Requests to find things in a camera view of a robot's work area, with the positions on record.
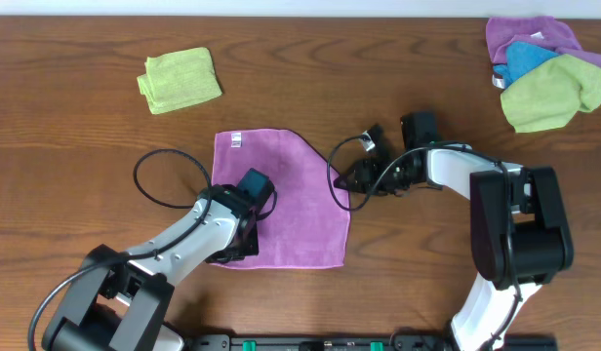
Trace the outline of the pink microfiber cloth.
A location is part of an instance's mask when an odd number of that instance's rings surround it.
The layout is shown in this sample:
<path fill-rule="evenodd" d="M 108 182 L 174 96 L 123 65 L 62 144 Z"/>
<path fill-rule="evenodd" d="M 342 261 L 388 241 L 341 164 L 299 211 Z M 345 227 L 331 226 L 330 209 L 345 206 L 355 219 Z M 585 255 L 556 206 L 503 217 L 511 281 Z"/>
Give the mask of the pink microfiber cloth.
<path fill-rule="evenodd" d="M 330 190 L 338 172 L 299 134 L 256 129 L 215 136 L 212 181 L 236 185 L 249 170 L 268 176 L 277 204 L 258 223 L 260 252 L 231 261 L 229 269 L 329 269 L 342 267 L 350 213 L 346 191 Z"/>

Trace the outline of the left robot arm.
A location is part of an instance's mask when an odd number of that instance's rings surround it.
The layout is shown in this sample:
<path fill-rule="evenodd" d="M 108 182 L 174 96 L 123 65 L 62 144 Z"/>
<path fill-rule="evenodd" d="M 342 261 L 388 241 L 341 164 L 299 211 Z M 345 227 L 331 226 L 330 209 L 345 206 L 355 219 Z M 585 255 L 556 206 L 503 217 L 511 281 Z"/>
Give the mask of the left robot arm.
<path fill-rule="evenodd" d="M 41 341 L 45 350 L 181 350 L 164 322 L 176 286 L 201 263 L 228 263 L 259 252 L 257 222 L 276 199 L 271 181 L 204 189 L 189 213 L 125 252 L 93 249 L 44 299 L 62 300 Z"/>

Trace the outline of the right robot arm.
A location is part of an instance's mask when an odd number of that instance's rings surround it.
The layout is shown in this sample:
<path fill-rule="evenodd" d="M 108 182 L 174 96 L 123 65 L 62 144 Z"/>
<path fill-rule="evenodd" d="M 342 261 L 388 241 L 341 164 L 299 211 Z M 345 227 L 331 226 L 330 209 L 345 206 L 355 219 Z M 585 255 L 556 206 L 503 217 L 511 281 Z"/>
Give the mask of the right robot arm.
<path fill-rule="evenodd" d="M 349 180 L 329 176 L 331 191 L 370 198 L 425 182 L 468 200 L 470 246 L 477 275 L 450 320 L 444 350 L 499 350 L 525 302 L 574 259 L 556 172 L 505 163 L 462 143 L 410 149 L 383 168 L 366 166 Z"/>

